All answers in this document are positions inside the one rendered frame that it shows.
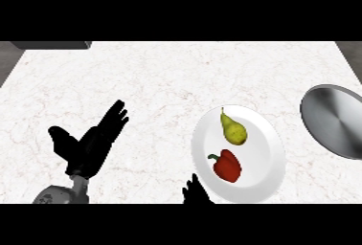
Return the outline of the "yellow-green pear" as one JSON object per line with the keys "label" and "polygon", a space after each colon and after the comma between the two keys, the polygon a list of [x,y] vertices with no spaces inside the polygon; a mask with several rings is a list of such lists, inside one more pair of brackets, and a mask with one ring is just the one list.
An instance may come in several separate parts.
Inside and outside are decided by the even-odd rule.
{"label": "yellow-green pear", "polygon": [[225,114],[220,111],[220,123],[223,137],[231,145],[242,145],[246,141],[246,129]]}

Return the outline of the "red bell pepper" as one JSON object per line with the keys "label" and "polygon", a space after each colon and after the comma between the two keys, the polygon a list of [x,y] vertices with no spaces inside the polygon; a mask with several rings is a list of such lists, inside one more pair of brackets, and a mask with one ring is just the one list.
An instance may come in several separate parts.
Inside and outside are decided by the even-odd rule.
{"label": "red bell pepper", "polygon": [[220,155],[208,155],[208,158],[214,160],[214,174],[217,177],[228,183],[234,183],[242,174],[242,166],[233,153],[223,149]]}

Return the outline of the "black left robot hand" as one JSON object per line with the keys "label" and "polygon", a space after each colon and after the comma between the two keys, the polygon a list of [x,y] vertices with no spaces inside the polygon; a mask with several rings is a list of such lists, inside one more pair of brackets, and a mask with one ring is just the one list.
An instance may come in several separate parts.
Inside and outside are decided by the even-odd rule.
{"label": "black left robot hand", "polygon": [[79,140],[61,127],[48,128],[53,152],[67,162],[66,175],[79,175],[88,179],[97,174],[126,122],[124,102],[116,100],[100,122],[88,128]]}

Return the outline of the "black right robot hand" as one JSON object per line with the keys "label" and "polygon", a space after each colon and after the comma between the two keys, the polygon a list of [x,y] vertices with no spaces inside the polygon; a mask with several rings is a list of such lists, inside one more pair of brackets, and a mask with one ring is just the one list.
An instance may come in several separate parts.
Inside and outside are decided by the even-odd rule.
{"label": "black right robot hand", "polygon": [[186,186],[181,188],[183,203],[184,204],[211,204],[212,201],[205,192],[205,189],[197,180],[196,174],[186,181]]}

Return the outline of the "white plate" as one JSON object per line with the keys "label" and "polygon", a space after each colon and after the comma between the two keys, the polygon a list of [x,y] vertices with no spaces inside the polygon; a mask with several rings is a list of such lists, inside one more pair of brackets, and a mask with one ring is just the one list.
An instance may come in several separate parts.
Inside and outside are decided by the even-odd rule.
{"label": "white plate", "polygon": [[[246,129],[246,142],[231,145],[224,137],[220,114]],[[242,166],[234,183],[214,174],[214,159],[220,150],[227,149]],[[191,160],[196,174],[214,194],[233,203],[264,201],[279,189],[285,174],[285,154],[279,134],[262,116],[240,105],[221,105],[200,118],[190,140]]]}

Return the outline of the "dark grey appliance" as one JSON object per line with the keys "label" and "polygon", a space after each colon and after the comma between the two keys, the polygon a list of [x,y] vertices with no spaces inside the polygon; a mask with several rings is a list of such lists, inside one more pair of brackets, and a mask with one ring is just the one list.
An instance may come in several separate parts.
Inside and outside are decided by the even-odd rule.
{"label": "dark grey appliance", "polygon": [[90,48],[90,41],[13,41],[22,50],[84,50]]}

